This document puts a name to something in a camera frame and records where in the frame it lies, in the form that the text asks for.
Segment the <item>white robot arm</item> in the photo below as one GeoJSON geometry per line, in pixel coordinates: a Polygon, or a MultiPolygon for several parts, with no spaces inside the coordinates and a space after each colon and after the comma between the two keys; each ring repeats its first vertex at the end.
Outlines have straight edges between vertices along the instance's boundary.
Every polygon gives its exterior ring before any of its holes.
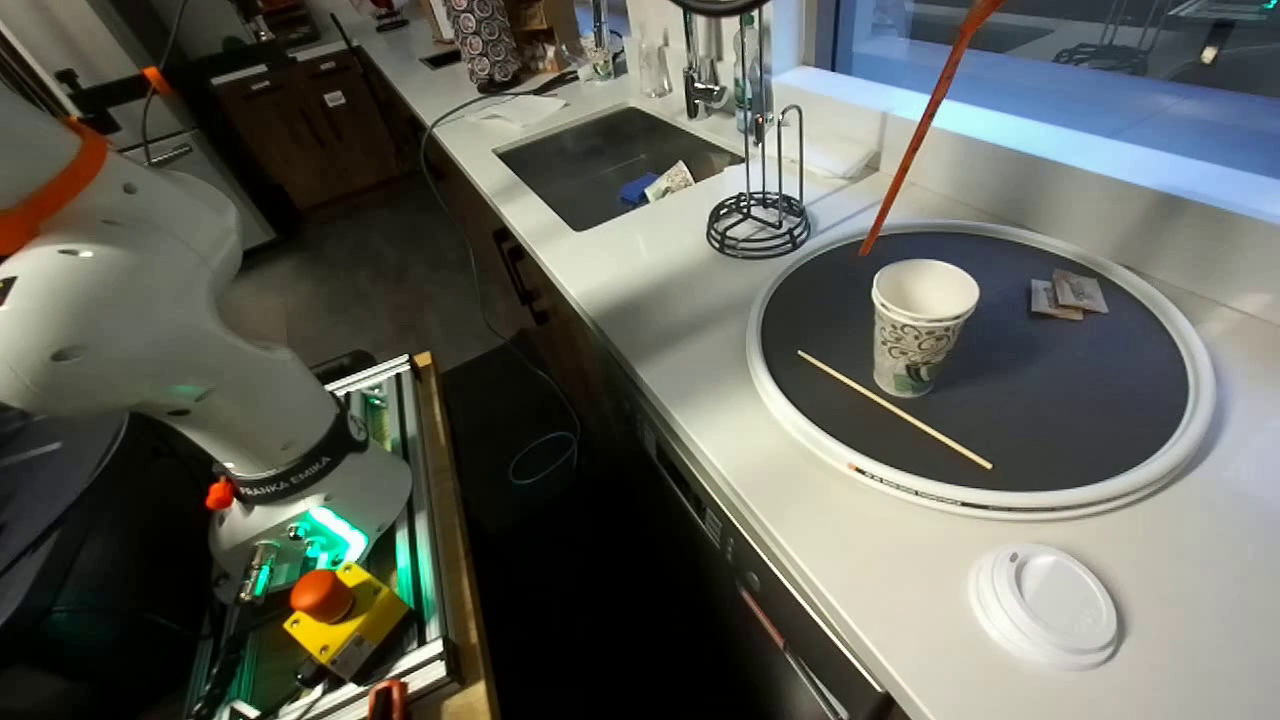
{"type": "Polygon", "coordinates": [[[138,412],[226,472],[211,557],[241,567],[303,517],[371,549],[410,472],[368,446],[303,362],[237,336],[215,298],[241,212],[211,184],[124,162],[91,127],[0,94],[0,404],[138,412]]]}

